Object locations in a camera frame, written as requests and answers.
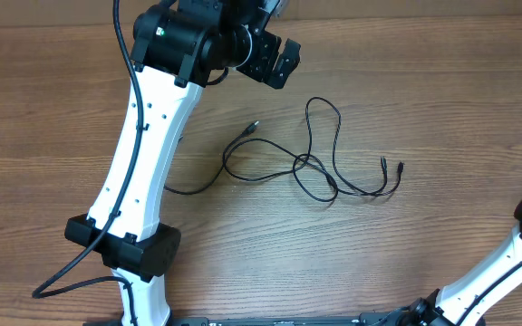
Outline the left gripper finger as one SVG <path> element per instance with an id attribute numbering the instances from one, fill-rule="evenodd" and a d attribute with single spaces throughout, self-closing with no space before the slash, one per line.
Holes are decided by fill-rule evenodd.
<path id="1" fill-rule="evenodd" d="M 265 84 L 276 90 L 283 89 L 291 73 L 292 71 L 288 69 L 272 71 L 266 78 Z"/>
<path id="2" fill-rule="evenodd" d="M 285 42 L 285 48 L 276 63 L 276 75 L 288 77 L 300 63 L 301 45 L 291 39 Z"/>

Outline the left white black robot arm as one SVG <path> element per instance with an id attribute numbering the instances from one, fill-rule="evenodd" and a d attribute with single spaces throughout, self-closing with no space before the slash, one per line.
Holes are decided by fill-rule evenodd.
<path id="1" fill-rule="evenodd" d="M 269 33 L 281 0 L 163 1 L 133 25 L 130 99 L 103 189 L 65 237 L 101 255 L 120 286 L 122 325 L 164 325 L 165 275 L 179 230 L 160 222 L 160 201 L 187 120 L 214 70 L 237 70 L 280 89 L 300 46 Z"/>

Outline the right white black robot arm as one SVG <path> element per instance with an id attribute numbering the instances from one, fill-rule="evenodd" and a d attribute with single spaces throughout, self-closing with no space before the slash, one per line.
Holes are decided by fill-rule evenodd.
<path id="1" fill-rule="evenodd" d="M 411 305 L 401 325 L 477 325 L 498 301 L 522 283 L 522 199 L 517 224 L 501 245 L 456 282 Z"/>

